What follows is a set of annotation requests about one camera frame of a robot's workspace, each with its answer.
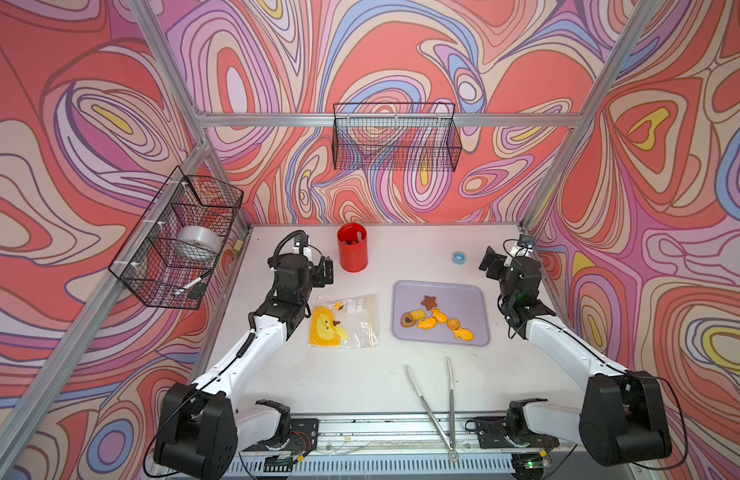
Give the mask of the orange shell cookie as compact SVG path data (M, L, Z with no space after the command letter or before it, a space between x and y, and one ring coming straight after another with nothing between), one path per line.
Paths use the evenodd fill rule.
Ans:
M458 329L460 328L460 326L461 326L461 323L460 323L460 321L459 321L458 319L455 319L455 318L450 318L450 319L449 319L449 320L447 321L447 326L448 326L448 328L449 328L450 330L452 330L452 331L456 331L456 330L458 330Z

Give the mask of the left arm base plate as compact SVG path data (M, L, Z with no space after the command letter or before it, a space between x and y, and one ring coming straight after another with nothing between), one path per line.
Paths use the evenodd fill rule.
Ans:
M317 450L320 420L296 418L285 429L286 436L258 442L245 450L244 467L255 477L286 478L307 456Z

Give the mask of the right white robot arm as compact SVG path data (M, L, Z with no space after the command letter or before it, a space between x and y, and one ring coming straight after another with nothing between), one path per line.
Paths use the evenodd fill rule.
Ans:
M532 255L534 245L533 237L520 235L504 254L488 247L479 269L500 284L497 307L509 338L519 337L538 347L584 397L576 408L543 398L511 402L504 420L508 439L535 435L572 442L602 466L668 458L673 446L663 381L598 352L543 303L541 264Z

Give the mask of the yellow waffle cookie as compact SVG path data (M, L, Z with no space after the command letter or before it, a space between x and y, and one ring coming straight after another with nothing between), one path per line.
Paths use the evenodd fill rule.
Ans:
M409 313L409 317L412 319L414 323L419 322L421 320L424 320L427 317L427 313L423 309L411 311Z

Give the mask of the orange fish cookie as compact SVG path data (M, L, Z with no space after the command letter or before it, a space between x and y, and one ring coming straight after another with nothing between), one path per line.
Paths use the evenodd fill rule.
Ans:
M449 320L447 315L442 313L440 309L432 309L431 314L438 323L447 324L447 321Z
M417 327L424 330L430 330L438 325L438 321L433 317L422 319L418 322Z
M471 342L474 339L474 334L465 328L454 330L453 333L456 339L460 339L462 341Z

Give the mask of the clear bag with yellow lion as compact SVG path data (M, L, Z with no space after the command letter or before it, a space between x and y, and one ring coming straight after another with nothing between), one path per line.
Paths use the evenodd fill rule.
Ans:
M339 300L320 298L312 308L309 345L317 348L374 348L377 299L374 294Z

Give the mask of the brown star cookie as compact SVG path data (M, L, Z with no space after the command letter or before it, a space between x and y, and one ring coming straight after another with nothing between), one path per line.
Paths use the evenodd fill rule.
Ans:
M421 305L428 311L433 311L438 307L437 299L434 296L424 296L424 300L421 302Z

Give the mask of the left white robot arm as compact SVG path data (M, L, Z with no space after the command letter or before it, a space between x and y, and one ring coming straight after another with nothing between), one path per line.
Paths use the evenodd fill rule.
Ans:
M291 410L262 399L240 404L258 372L311 317L314 289L334 281L327 256L313 257L303 230L278 243L267 264L273 283L261 305L248 315L248 329L221 359L189 384L176 383L162 401L157 431L147 448L165 475L220 479L232 460L256 445L279 449L292 435Z

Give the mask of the heart shaped chocolate cookie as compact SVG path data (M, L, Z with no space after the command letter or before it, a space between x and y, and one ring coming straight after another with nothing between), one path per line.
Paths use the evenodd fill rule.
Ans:
M400 324L403 328L412 328L417 326L418 321L412 315L406 314L402 317Z

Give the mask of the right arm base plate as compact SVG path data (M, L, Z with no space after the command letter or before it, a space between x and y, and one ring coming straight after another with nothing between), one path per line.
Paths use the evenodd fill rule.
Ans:
M512 430L505 416L476 416L464 423L465 430L477 437L479 447L488 449L519 449L551 451L560 446L555 437L529 430Z

